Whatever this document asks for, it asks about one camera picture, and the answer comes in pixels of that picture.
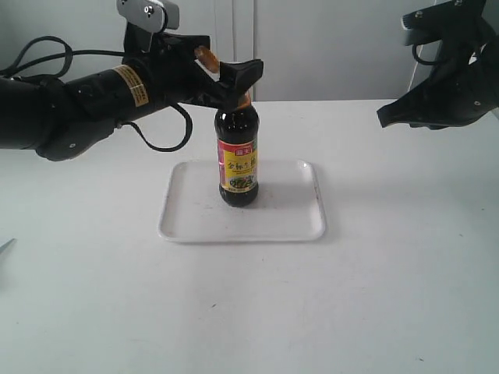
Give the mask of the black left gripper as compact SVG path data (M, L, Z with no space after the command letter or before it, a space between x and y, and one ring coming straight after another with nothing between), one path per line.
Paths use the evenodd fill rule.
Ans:
M147 92L163 107L191 104L218 110L241 105L249 89L263 76L264 62L197 62L195 50L211 49L207 35L151 34L126 24L123 62L147 83Z

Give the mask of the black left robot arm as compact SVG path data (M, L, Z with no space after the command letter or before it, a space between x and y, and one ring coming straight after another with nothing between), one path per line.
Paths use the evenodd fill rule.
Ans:
M143 31L126 27L122 62L113 69L63 82L78 51L65 46L59 72L25 76L20 58L1 71L1 146L33 150L49 161L67 161L116 129L173 108L193 132L186 105L231 111L264 73L259 59L220 62L206 35L160 32L141 48Z

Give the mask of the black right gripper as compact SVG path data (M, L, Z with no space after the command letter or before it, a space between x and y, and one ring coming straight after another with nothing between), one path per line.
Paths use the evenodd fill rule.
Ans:
M498 108L498 35L485 1L447 1L405 15L405 45L429 76L377 111L380 125L446 129Z

